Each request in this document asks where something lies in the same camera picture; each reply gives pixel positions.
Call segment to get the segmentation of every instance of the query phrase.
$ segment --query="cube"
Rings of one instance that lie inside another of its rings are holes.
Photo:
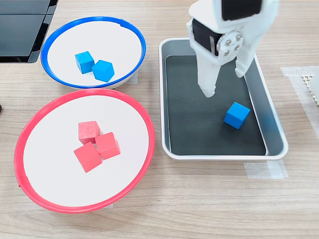
[[[74,150],[74,154],[86,173],[102,163],[101,156],[91,142]]]
[[[111,62],[99,60],[93,67],[92,71],[95,79],[109,82],[114,76],[113,64]]]
[[[235,102],[227,111],[224,122],[236,129],[239,129],[243,122],[246,120],[249,112],[250,109]]]
[[[90,52],[85,51],[85,52],[76,54],[75,60],[82,74],[92,71],[92,67],[94,66],[94,60]]]
[[[98,153],[103,159],[108,159],[121,153],[113,132],[100,135],[95,138],[95,141],[98,147]]]
[[[95,143],[95,137],[100,135],[100,128],[96,121],[79,123],[79,140],[82,144]]]

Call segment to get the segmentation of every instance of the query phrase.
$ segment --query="red cube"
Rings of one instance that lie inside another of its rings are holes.
[[[95,143],[95,137],[100,135],[100,128],[96,121],[79,123],[79,140],[82,144]]]
[[[100,135],[95,138],[95,141],[98,146],[98,153],[103,159],[108,159],[121,153],[113,132]]]
[[[86,173],[102,163],[101,156],[91,142],[74,150],[74,153]]]

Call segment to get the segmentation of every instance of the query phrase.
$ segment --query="metal tray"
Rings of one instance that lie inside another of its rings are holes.
[[[219,73],[216,93],[206,98],[197,84],[195,52],[188,38],[159,45],[161,142],[175,160],[277,160],[288,143],[270,98],[257,57],[245,77],[235,62]],[[248,108],[239,130],[223,122],[229,107]]]

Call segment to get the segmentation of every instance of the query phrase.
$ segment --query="white tape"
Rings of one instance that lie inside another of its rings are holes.
[[[288,177],[282,159],[268,160],[266,163],[244,163],[249,179],[284,179]]]
[[[136,72],[133,73],[132,77],[125,82],[125,84],[137,84],[138,83],[138,77],[139,77],[139,71],[137,70]]]
[[[319,110],[302,78],[303,75],[313,75],[319,72],[319,66],[281,67],[281,70],[295,88],[306,115],[319,138]]]

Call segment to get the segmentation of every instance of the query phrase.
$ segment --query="wooden table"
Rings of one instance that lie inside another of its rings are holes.
[[[18,187],[15,143],[45,104],[75,89],[52,80],[40,60],[0,64],[1,239],[317,239],[319,141],[280,67],[319,65],[319,1],[282,0],[279,16],[257,54],[288,138],[289,177],[248,179],[243,162],[174,162],[160,145],[159,43],[186,37],[193,0],[60,0],[49,34],[92,15],[122,17],[147,41],[137,85],[118,90],[149,112],[156,150],[144,178],[112,209],[81,215],[50,212]]]

